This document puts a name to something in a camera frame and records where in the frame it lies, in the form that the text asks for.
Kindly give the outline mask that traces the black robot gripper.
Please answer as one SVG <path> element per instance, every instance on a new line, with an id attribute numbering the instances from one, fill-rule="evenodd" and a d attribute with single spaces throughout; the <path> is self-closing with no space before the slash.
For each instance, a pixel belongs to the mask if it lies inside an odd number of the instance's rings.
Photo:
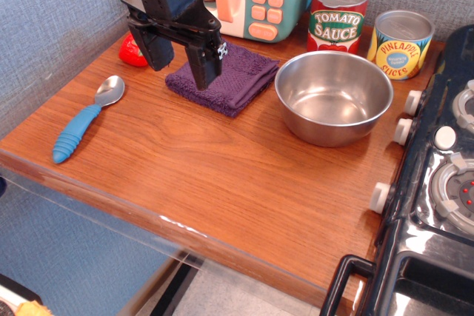
<path id="1" fill-rule="evenodd" d="M 174 58 L 172 43 L 185 47 L 198 90 L 221 75 L 223 44 L 220 23 L 204 0 L 121 0 L 127 6 L 130 32 L 155 71 Z"/>

